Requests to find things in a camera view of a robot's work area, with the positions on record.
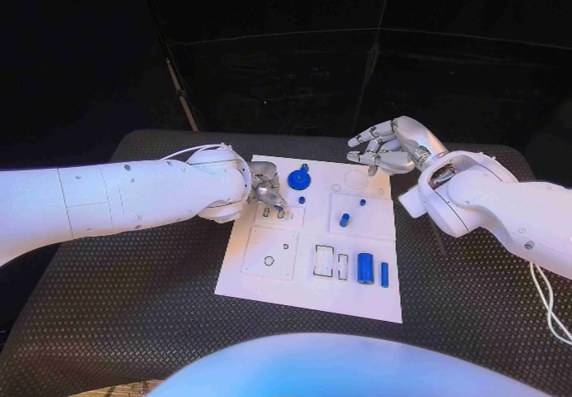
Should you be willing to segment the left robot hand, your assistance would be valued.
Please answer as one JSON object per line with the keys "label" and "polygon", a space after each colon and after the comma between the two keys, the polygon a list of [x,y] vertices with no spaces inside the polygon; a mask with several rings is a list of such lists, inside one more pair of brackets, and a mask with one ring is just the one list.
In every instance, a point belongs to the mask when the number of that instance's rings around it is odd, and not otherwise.
{"label": "left robot hand", "polygon": [[278,208],[287,206],[287,201],[280,194],[280,174],[277,165],[270,161],[248,163],[252,174],[251,198]]}

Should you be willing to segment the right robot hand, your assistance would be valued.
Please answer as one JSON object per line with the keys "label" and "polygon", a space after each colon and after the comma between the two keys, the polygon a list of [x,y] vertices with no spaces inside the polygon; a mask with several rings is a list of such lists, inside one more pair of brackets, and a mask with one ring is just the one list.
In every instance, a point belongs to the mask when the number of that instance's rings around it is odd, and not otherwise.
{"label": "right robot hand", "polygon": [[363,151],[350,151],[348,160],[369,167],[369,175],[381,170],[391,175],[424,171],[446,156],[447,150],[431,130],[414,118],[401,116],[378,123],[350,140],[349,147],[365,145]]}

